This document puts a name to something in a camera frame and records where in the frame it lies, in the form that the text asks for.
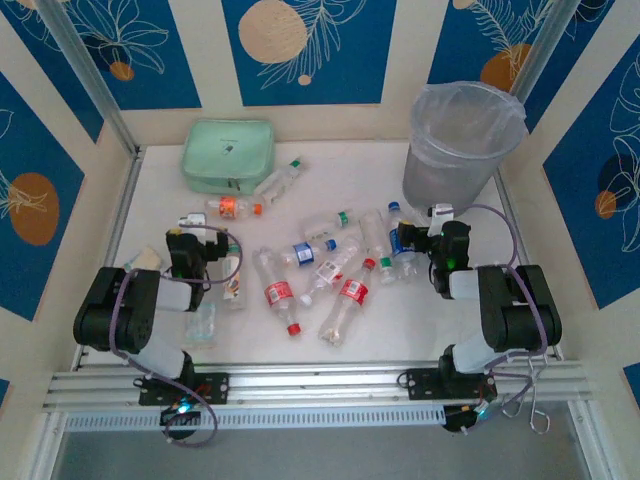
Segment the clear bottle orange white label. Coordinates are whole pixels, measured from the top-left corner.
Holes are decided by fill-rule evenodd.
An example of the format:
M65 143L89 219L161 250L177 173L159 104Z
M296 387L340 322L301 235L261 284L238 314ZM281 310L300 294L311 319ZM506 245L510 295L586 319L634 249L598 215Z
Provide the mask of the clear bottle orange white label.
M223 277L228 280L222 286L222 302L228 310L242 310L246 307L246 281L241 268L240 249L237 244L229 246L222 261Z

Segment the Pepsi plastic bottle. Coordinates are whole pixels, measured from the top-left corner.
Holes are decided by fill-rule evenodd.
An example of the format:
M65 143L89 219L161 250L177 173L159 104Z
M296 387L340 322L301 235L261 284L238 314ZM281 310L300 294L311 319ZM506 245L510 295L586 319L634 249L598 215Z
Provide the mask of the Pepsi plastic bottle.
M412 247L404 247L400 242L399 225L408 217L402 212L396 201L388 204L387 230L389 234L392 262L398 277L412 282L418 275L418 260Z

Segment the orange label plastic bottle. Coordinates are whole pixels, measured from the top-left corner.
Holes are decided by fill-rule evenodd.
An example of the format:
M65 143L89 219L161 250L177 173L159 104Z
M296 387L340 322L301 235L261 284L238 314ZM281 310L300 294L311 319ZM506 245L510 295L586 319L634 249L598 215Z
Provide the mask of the orange label plastic bottle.
M261 203L245 197L213 196L207 199L204 205L211 215L226 220L259 217L263 213Z

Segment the clear bottle green white label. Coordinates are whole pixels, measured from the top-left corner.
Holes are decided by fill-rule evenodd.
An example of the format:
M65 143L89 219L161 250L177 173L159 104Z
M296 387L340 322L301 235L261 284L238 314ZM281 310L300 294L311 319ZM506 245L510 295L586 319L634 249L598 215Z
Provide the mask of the clear bottle green white label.
M396 273L391 259L391 245L388 233L378 209L366 211L359 219L361 234L367 255L376 261L382 285L396 281Z

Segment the Coca-Cola plastic bottle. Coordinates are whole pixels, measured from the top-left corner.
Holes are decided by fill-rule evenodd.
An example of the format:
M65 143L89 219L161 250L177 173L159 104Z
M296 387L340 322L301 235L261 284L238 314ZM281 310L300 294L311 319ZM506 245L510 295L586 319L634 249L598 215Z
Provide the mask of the Coca-Cola plastic bottle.
M300 335L297 303L281 257L274 250L261 247L253 252L252 260L270 311L284 323L289 336Z
M332 310L319 329L319 338L332 346L340 346L356 316L361 312L369 294L371 274L376 266L372 258L365 258L360 269L342 285Z

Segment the clear bottle green cap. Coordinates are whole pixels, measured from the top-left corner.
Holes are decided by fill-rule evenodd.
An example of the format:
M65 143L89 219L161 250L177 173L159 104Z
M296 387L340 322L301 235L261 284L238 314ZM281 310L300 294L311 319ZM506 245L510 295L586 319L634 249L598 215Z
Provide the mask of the clear bottle green cap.
M253 198L263 207L272 206L283 197L303 171L304 166L299 157L276 168L256 187Z

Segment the blue label plastic bottle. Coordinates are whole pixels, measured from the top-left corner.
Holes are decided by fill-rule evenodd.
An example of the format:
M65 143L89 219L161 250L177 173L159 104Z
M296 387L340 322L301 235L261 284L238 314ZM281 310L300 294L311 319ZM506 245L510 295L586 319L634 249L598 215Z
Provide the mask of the blue label plastic bottle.
M304 267L316 263L336 248L334 239L303 241L283 249L280 258L285 266Z

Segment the grey translucent waste bin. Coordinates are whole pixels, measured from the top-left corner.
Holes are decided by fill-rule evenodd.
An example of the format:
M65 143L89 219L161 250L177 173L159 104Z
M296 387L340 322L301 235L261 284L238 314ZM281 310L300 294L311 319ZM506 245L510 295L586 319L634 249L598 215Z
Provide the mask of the grey translucent waste bin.
M410 126L403 177L405 199L415 208L427 208L438 203L448 203L455 208L465 207L474 202L510 153L484 160L445 155L431 147L414 144Z

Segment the clear plastic bin liner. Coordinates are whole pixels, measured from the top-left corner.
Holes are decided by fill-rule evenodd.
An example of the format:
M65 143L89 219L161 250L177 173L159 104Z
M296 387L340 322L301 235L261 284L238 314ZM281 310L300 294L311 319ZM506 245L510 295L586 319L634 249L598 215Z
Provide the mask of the clear plastic bin liner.
M526 133L514 96L479 81L426 84L410 113L411 141L468 160L503 157Z

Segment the tan sponge packet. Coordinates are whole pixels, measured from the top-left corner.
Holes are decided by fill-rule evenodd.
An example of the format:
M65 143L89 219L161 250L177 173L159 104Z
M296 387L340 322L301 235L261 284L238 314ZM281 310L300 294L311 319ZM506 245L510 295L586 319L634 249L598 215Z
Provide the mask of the tan sponge packet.
M160 254L151 246L144 246L125 261L122 268L126 272L133 269L160 270L163 265L164 261Z

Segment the clear plastic packet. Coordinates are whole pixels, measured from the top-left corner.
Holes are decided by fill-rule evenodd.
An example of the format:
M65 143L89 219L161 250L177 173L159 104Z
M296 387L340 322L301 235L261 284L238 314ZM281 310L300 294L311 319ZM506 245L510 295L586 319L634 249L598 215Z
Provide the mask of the clear plastic packet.
M211 348L215 343L216 306L202 303L195 311L185 313L183 343L190 348Z

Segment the mint green zip pouch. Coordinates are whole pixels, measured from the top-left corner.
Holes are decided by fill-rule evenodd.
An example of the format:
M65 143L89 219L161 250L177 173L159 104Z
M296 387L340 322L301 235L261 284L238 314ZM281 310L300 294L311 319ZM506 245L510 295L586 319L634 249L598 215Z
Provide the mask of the mint green zip pouch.
M195 192L251 196L272 173L274 161L270 122L199 119L185 140L181 172Z

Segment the red white label bottle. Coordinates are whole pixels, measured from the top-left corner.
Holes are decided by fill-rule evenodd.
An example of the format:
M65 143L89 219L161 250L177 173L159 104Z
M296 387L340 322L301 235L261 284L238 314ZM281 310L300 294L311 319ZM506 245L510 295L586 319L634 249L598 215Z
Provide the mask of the red white label bottle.
M299 296L303 307L311 307L314 301L330 293L362 254L362 241L353 235L341 243L312 272L306 290Z

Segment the aluminium side rail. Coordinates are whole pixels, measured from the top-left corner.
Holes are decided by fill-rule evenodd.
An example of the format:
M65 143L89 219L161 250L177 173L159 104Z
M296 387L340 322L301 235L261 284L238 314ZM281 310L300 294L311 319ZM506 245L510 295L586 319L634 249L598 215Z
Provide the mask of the aluminium side rail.
M115 264L118 249L129 215L129 210L140 176L144 156L145 150L140 149L137 153L137 156L133 159L131 166L127 172L124 187L120 196L118 197L118 202L116 204L115 216L111 223L111 229L109 231L108 242L106 245L106 252L96 272L99 272L99 270L103 267L112 267Z
M529 264L530 258L526 249L526 245L524 243L520 228L519 222L517 218L517 212L514 207L514 203L511 200L509 190L507 188L507 184L505 182L505 177L502 173L502 168L499 167L494 175L494 180L496 184L496 188L500 197L500 201L503 207L503 211L507 219L510 221L511 225L514 228L516 241L517 241L517 258L521 264Z

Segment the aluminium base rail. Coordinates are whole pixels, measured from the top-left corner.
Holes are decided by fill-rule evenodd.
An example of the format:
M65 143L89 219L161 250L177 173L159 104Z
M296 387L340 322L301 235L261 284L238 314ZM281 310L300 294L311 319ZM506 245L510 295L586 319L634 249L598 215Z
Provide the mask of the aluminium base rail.
M534 361L542 372L537 400L581 401L596 388L578 361ZM227 408L365 407L407 405L408 392L396 379L408 369L435 368L435 361L318 364L198 364L199 372L227 373ZM44 397L45 412L141 410L138 373L117 364L84 365L57 372Z

